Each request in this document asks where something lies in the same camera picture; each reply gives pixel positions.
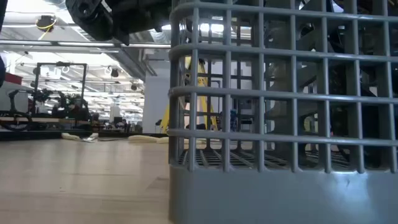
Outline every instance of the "light wood flooring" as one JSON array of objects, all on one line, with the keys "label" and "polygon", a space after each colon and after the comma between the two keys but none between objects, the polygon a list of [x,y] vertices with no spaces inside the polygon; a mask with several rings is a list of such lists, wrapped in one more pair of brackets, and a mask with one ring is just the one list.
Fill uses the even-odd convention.
[{"label": "light wood flooring", "polygon": [[167,144],[0,142],[2,224],[164,224]]}]

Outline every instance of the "cable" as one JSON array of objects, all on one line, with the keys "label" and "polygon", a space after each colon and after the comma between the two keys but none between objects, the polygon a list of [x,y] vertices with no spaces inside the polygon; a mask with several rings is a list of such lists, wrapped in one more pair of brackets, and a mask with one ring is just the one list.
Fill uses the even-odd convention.
[{"label": "cable", "polygon": [[54,15],[54,12],[18,12],[18,11],[6,11],[6,13],[36,14],[36,15],[42,15],[42,14]]},{"label": "cable", "polygon": [[42,34],[42,35],[39,37],[39,39],[37,39],[37,40],[42,40],[42,39],[44,38],[44,36],[45,36],[46,34],[48,34],[48,32],[49,32],[50,29],[51,29],[51,28],[48,28],[47,31],[45,31],[45,33]]},{"label": "cable", "polygon": [[39,28],[39,29],[48,29],[47,31],[49,31],[49,29],[51,29],[51,27],[53,27],[55,25],[55,23],[57,22],[57,20],[55,19],[54,22],[51,25],[48,25],[48,26],[45,26],[45,27],[39,27],[37,25],[38,21],[39,20],[36,20],[36,27]]}]

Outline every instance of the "ceiling light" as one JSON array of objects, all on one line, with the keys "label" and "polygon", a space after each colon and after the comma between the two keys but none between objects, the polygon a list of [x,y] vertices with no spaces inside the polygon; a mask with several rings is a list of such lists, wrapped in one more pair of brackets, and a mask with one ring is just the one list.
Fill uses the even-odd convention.
[{"label": "ceiling light", "polygon": [[14,24],[14,25],[3,25],[3,27],[7,27],[7,28],[32,28],[32,27],[36,27],[36,25],[18,25],[18,24]]},{"label": "ceiling light", "polygon": [[0,45],[8,44],[8,45],[43,45],[49,46],[52,45],[49,41],[38,41],[38,40],[0,40]]},{"label": "ceiling light", "polygon": [[107,53],[107,54],[116,54],[119,53],[119,50],[89,50],[89,53]]},{"label": "ceiling light", "polygon": [[[69,94],[80,94],[80,91],[63,91],[64,93]],[[129,98],[140,98],[140,93],[130,93],[130,92],[114,92],[113,94],[123,95],[122,97]],[[99,92],[85,92],[85,96],[109,96],[109,92],[99,91]]]},{"label": "ceiling light", "polygon": [[114,78],[119,77],[119,72],[118,72],[118,70],[115,69],[115,68],[112,68],[111,76],[114,77]]},{"label": "ceiling light", "polygon": [[85,88],[87,88],[87,89],[89,89],[89,90],[93,90],[93,91],[95,91],[95,92],[99,92],[99,90],[96,90],[96,89],[94,89],[94,88],[92,88],[92,87],[90,87],[90,86],[85,86]]},{"label": "ceiling light", "polygon": [[65,66],[62,67],[62,72],[63,72],[63,73],[68,73],[69,70],[70,70],[69,67],[65,67]]},{"label": "ceiling light", "polygon": [[162,26],[162,30],[172,30],[172,26],[170,24],[164,25],[164,26]]},{"label": "ceiling light", "polygon": [[94,42],[58,42],[61,46],[71,47],[115,47],[112,43],[94,43]]},{"label": "ceiling light", "polygon": [[99,84],[120,84],[119,81],[88,81],[86,83],[99,83]]},{"label": "ceiling light", "polygon": [[42,15],[40,19],[36,21],[36,26],[42,32],[48,33],[54,30],[54,25],[57,22],[54,16]]},{"label": "ceiling light", "polygon": [[170,49],[170,44],[130,44],[127,47],[147,48],[147,49]]},{"label": "ceiling light", "polygon": [[203,32],[209,32],[209,30],[213,32],[223,32],[224,31],[224,25],[223,24],[212,24],[211,26],[209,24],[200,24],[200,30]]}]

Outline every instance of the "metal rack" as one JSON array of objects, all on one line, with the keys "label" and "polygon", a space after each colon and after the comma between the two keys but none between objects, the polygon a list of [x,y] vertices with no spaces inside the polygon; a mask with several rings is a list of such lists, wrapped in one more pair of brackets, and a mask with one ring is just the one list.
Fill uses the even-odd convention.
[{"label": "metal rack", "polygon": [[[391,55],[390,32],[398,17],[389,15],[388,0],[374,0],[367,15],[358,14],[356,0],[344,1],[344,13],[334,13],[329,0],[300,2],[174,1],[169,93],[174,223],[396,222],[398,206],[391,195],[398,184],[398,100],[391,64],[398,57]],[[217,38],[209,31],[203,37],[199,25],[204,22],[236,30],[224,29]],[[184,25],[192,30],[182,30]],[[241,38],[241,26],[251,28],[249,40]],[[304,26],[310,28],[305,33]],[[339,51],[331,39],[339,37],[335,31],[341,26]],[[359,28],[377,38],[372,54],[360,50]],[[189,86],[182,81],[186,55],[193,62]],[[209,65],[207,74],[197,72],[200,58]],[[211,73],[212,61],[223,63],[222,88],[198,87],[197,77],[220,78]],[[241,74],[243,62],[251,64],[250,76]],[[232,63],[237,63],[237,75],[231,75]],[[364,66],[375,71],[374,95],[361,83]],[[252,88],[241,89],[242,79],[251,80]],[[223,113],[222,131],[196,130],[197,97],[203,95],[208,101],[221,98],[223,111],[231,109],[232,99],[250,99],[253,131],[239,132],[238,122],[238,132],[231,132],[229,113]],[[178,105],[183,96],[191,102],[189,130]],[[377,113],[370,116],[373,110]],[[305,129],[307,117],[317,122],[317,131]],[[369,133],[375,129],[377,136]],[[188,149],[184,138],[190,140]],[[205,149],[197,149],[197,139],[206,139]],[[211,139],[220,139],[221,149],[214,149]],[[251,141],[252,149],[244,150],[244,141]],[[317,149],[306,149],[307,144]],[[369,161],[374,158],[376,166]]]},{"label": "metal rack", "polygon": [[[81,80],[81,95],[80,95],[80,97],[82,98],[82,100],[80,101],[80,108],[82,108],[83,107],[84,94],[85,94],[87,64],[86,63],[70,63],[70,62],[37,63],[36,74],[35,74],[35,82],[34,82],[34,96],[36,95],[37,89],[39,87],[40,68],[42,66],[48,66],[48,65],[53,65],[55,67],[70,67],[71,65],[82,66],[83,67],[83,78]],[[35,106],[36,106],[36,100],[34,98],[32,107],[35,108]]]}]

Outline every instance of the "metal frame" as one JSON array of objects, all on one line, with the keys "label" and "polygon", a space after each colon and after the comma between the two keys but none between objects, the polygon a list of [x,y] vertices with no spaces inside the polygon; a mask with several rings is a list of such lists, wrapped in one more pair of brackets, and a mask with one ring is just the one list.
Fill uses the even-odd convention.
[{"label": "metal frame", "polygon": [[[389,25],[398,23],[390,17],[387,0],[374,0],[372,15],[357,14],[357,0],[345,0],[343,14],[328,12],[329,1],[311,0],[303,10],[295,0],[248,1],[251,5],[201,2],[199,0],[173,3],[170,15],[172,49],[170,51],[170,219],[174,223],[395,223],[398,208],[394,185],[398,184],[396,127],[391,83],[391,63],[398,62],[390,55]],[[232,17],[249,20],[252,27],[251,46],[240,45],[239,38],[231,41],[231,30],[224,29],[222,44],[200,42],[198,26],[201,16],[221,16],[224,27],[231,27]],[[180,30],[184,19],[192,20],[191,41]],[[282,21],[278,36],[272,44],[264,35],[263,27],[272,27],[272,21]],[[298,35],[298,27],[311,22],[317,25],[310,36]],[[334,23],[345,25],[345,52],[328,49],[328,34]],[[361,55],[358,46],[359,24],[373,23],[379,44],[374,55]],[[305,44],[314,44],[316,52],[304,50]],[[192,56],[190,86],[181,82],[181,58]],[[223,87],[199,87],[198,59],[223,61]],[[252,90],[242,90],[240,69],[231,75],[231,63],[249,61],[252,65]],[[302,68],[301,61],[310,61],[314,67]],[[347,95],[330,95],[329,69],[335,61],[346,66]],[[377,67],[378,97],[361,96],[359,64]],[[273,79],[269,63],[283,72]],[[211,71],[206,77],[216,77]],[[237,87],[231,87],[231,79]],[[302,93],[303,86],[316,81],[316,93]],[[220,132],[196,130],[197,96],[222,97],[223,111],[229,111],[232,98],[253,99],[253,133],[233,133],[229,130],[229,113],[223,113]],[[178,97],[190,96],[190,129],[181,122],[183,111]],[[283,101],[282,109],[271,108],[271,101]],[[299,102],[315,106],[298,106]],[[330,109],[346,104],[349,111],[348,137],[331,136]],[[379,139],[363,136],[362,105],[379,107]],[[318,114],[318,133],[303,135],[300,120]],[[270,121],[275,121],[271,129]],[[184,149],[183,138],[189,138]],[[206,139],[206,149],[197,149],[197,139]],[[220,150],[212,148],[210,139],[220,139]],[[231,150],[237,141],[237,149]],[[242,150],[243,141],[252,141],[251,150]],[[275,143],[275,151],[264,150]],[[303,144],[318,144],[318,152],[305,152],[305,163],[300,149]],[[331,151],[332,145],[349,145],[351,161]],[[365,166],[364,147],[374,146],[383,153],[383,162],[377,170]]]},{"label": "metal frame", "polygon": [[71,41],[47,41],[47,40],[0,40],[0,45],[28,45],[51,47],[93,47],[93,48],[138,48],[138,49],[170,49],[170,44],[131,43],[128,46],[120,43],[106,42],[71,42]]},{"label": "metal frame", "polygon": [[83,99],[85,95],[85,85],[86,85],[86,76],[87,76],[87,64],[86,63],[70,63],[70,62],[55,62],[55,63],[37,63],[37,73],[35,74],[35,87],[34,87],[34,98],[33,98],[33,109],[34,111],[32,112],[32,115],[35,115],[36,113],[36,93],[37,89],[39,87],[39,78],[40,78],[40,68],[43,65],[55,65],[56,67],[69,67],[71,65],[77,65],[77,66],[83,66],[83,79],[81,80],[81,98],[82,100],[80,101],[80,108],[83,108]]}]

